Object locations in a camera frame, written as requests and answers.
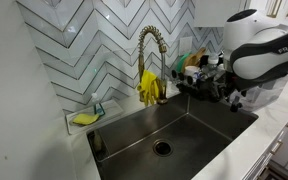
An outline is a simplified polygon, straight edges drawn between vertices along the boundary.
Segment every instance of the sponge holder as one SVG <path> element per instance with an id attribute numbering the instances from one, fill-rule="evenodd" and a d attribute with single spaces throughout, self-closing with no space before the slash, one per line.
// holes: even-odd
<path id="1" fill-rule="evenodd" d="M 113 119 L 123 113 L 123 109 L 121 108 L 121 106 L 114 100 L 109 100 L 101 104 L 105 111 L 105 115 L 101 116 L 97 121 L 95 121 L 94 123 L 90 125 L 86 125 L 86 126 L 78 125 L 78 124 L 73 123 L 73 120 L 77 115 L 81 113 L 93 116 L 94 115 L 93 106 L 83 109 L 81 111 L 66 115 L 68 133 L 73 135 L 82 131 L 96 129 L 97 127 L 100 127 L 101 125 L 103 126 L 104 124 L 106 124 L 105 123 L 106 121 Z"/>

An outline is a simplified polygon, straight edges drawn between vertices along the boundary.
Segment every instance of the yellow sponge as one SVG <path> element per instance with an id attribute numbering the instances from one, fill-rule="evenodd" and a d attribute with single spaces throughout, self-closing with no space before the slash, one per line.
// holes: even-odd
<path id="1" fill-rule="evenodd" d="M 79 114 L 74 118 L 73 123 L 89 125 L 95 122 L 100 117 L 99 114 L 95 114 L 94 116 L 90 116 L 88 114 Z"/>

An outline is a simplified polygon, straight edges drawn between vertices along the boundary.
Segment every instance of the chevron tile backsplash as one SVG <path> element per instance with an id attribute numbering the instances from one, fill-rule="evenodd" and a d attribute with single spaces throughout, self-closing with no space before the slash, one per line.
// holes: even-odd
<path id="1" fill-rule="evenodd" d="M 222 48 L 223 28 L 194 28 L 194 0 L 17 0 L 65 113 L 136 93 L 138 36 L 156 26 L 167 44 L 167 72 L 180 59 L 179 39 L 193 37 L 192 51 Z M 153 36 L 145 39 L 145 67 L 160 74 Z"/>

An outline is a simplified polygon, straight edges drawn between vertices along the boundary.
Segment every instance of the white countertop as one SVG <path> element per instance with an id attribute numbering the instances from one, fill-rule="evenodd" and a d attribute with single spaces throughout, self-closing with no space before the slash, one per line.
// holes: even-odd
<path id="1" fill-rule="evenodd" d="M 118 103 L 125 112 L 118 118 L 102 123 L 100 127 L 145 108 L 143 103 L 139 102 L 138 96 L 126 98 Z M 259 118 L 205 166 L 193 178 L 194 180 L 243 179 L 288 122 L 288 82 L 275 102 L 254 113 Z M 100 176 L 86 132 L 72 135 L 69 138 L 77 179 L 99 180 Z"/>

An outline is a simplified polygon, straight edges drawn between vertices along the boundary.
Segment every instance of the stainless steel sink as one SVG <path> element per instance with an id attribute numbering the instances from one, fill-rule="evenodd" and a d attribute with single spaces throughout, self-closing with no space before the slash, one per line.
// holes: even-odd
<path id="1" fill-rule="evenodd" d="M 191 179 L 258 116 L 179 94 L 88 134 L 104 180 Z"/>

